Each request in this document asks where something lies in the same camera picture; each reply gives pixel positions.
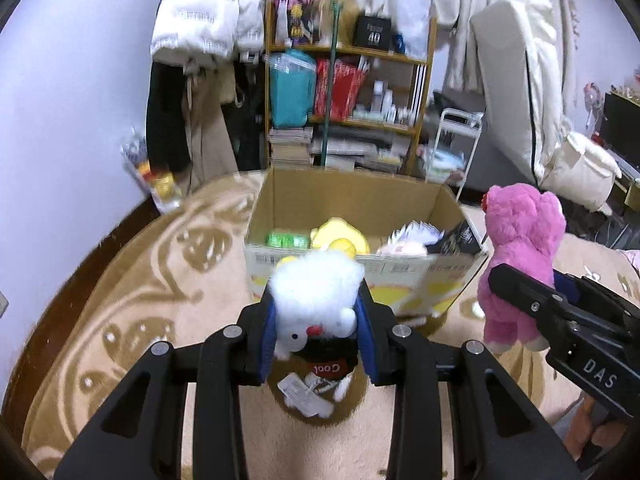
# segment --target black box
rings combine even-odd
[[[360,14],[353,37],[355,46],[389,50],[391,47],[391,20],[379,16]]]

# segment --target pink plush bear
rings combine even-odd
[[[495,250],[478,284],[478,303],[486,317],[484,342],[495,353],[506,352],[517,339],[531,351],[544,350],[548,342],[536,321],[489,290],[489,272],[509,264],[554,286],[552,262],[566,227],[560,201],[528,184],[492,186],[482,198],[482,209]]]

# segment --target patterned rug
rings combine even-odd
[[[233,323],[252,302],[246,286],[242,238],[263,180],[262,173],[222,178],[191,196],[180,212],[159,218],[111,263],[42,383],[29,412],[22,446],[49,478],[60,457],[118,381],[152,343],[174,346],[203,341]],[[484,231],[479,209],[466,210]],[[638,304],[640,280],[615,251],[567,235],[556,269],[589,274]],[[446,316],[421,330],[459,346],[481,338],[482,321],[471,312],[477,280]],[[558,376],[540,354],[517,347],[501,363],[549,420],[577,398],[578,389]],[[267,384],[241,389],[242,428],[253,480],[351,478],[385,475],[394,388],[370,385],[357,368],[345,399],[328,420],[303,419],[282,402],[276,382],[300,362],[276,363]],[[443,477],[452,478],[446,390],[443,413]],[[194,388],[184,422],[182,478],[191,474]]]

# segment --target green package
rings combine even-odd
[[[272,231],[267,236],[267,245],[281,249],[308,249],[309,237],[294,233]]]

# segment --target paper tag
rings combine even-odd
[[[327,418],[334,411],[332,403],[316,395],[294,372],[278,383],[278,389],[307,418],[315,415]]]
[[[347,365],[347,360],[342,358],[335,361],[327,361],[325,363],[308,363],[309,371],[315,373],[323,379],[341,379],[351,372]]]

